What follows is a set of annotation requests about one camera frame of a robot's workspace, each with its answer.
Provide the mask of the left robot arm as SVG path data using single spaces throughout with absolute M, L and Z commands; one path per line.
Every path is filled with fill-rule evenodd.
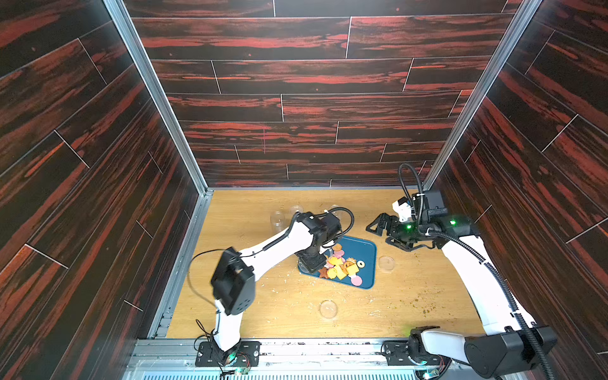
M 277 264 L 296 256 L 308 273 L 323 269 L 325 252 L 332 249 L 354 226 L 354 214 L 346 207 L 333 207 L 320 214 L 295 212 L 288 227 L 269 239 L 241 251 L 222 251 L 212 275 L 211 304 L 215 328 L 206 334 L 212 358 L 232 363 L 240 349 L 240 328 L 245 311 L 256 295 L 256 283 Z

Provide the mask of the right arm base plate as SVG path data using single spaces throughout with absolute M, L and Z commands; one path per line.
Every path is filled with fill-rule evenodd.
M 415 340 L 410 347 L 408 340 L 385 340 L 380 348 L 381 355 L 389 366 L 416 366 L 416 367 L 447 367 L 452 360 L 445 356 L 438 356 L 424 351 Z

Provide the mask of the clear jar with cookies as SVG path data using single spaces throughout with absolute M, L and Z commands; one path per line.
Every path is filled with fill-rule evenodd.
M 340 207 L 336 204 L 333 204 L 330 208 L 332 214 L 339 219 L 340 223 L 343 223 L 344 218 L 346 217 L 345 213 L 340 210 Z

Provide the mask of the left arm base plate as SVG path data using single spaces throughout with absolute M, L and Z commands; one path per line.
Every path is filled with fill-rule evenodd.
M 261 342 L 240 340 L 233 348 L 223 351 L 217 343 L 201 341 L 196 349 L 196 367 L 257 367 Z

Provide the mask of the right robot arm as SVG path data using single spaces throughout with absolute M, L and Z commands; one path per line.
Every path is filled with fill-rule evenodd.
M 516 299 L 472 219 L 449 213 L 441 192 L 424 190 L 418 175 L 414 180 L 416 193 L 395 201 L 394 215 L 382 213 L 366 230 L 405 252 L 441 250 L 464 283 L 484 332 L 465 337 L 437 326 L 414 328 L 402 346 L 396 341 L 383 343 L 381 353 L 388 364 L 406 360 L 417 367 L 418 379 L 439 379 L 451 364 L 466 365 L 484 379 L 502 379 L 537 367 L 553 379 L 548 360 L 557 343 L 553 329 L 538 325 Z

